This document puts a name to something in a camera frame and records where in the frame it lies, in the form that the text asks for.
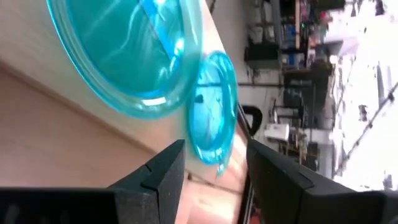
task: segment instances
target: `turquoise plastic lid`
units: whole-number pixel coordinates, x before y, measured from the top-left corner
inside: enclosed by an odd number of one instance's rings
[[[180,106],[202,57],[199,0],[47,0],[76,69],[108,105],[137,118]]]
[[[231,153],[238,92],[233,64],[224,52],[208,55],[188,104],[188,133],[199,159],[226,168]]]

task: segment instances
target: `blue plastic lid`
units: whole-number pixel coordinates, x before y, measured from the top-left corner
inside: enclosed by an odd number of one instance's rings
[[[188,104],[188,133],[199,159],[226,168],[236,125],[238,92],[233,64],[224,52],[203,63]]]
[[[180,106],[202,57],[199,0],[47,0],[80,75],[126,115],[158,118]]]

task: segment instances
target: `plastic container lid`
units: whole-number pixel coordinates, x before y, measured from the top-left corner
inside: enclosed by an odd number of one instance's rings
[[[188,103],[188,133],[199,159],[226,168],[231,152],[238,92],[233,64],[224,52],[208,55]]]
[[[108,105],[137,118],[180,106],[202,57],[198,0],[47,0],[76,69]]]

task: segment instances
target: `wooden table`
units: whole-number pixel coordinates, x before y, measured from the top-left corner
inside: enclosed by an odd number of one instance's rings
[[[205,53],[224,50],[205,0],[203,12]],[[184,107],[157,121],[142,121],[106,106],[86,85],[67,57],[55,32],[46,0],[2,0],[0,3],[0,62],[19,71],[20,78],[58,100],[89,114],[155,155],[176,139],[187,139]],[[186,169],[193,174],[238,192],[246,178],[246,140],[237,125],[233,152],[224,176],[216,178],[216,166],[204,166],[187,148]]]

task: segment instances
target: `black plastic part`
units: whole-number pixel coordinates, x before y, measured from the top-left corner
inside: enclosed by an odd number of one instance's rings
[[[248,169],[267,224],[395,223],[395,192],[355,192],[255,140]]]
[[[183,146],[174,142],[108,189],[0,189],[0,223],[175,223]]]

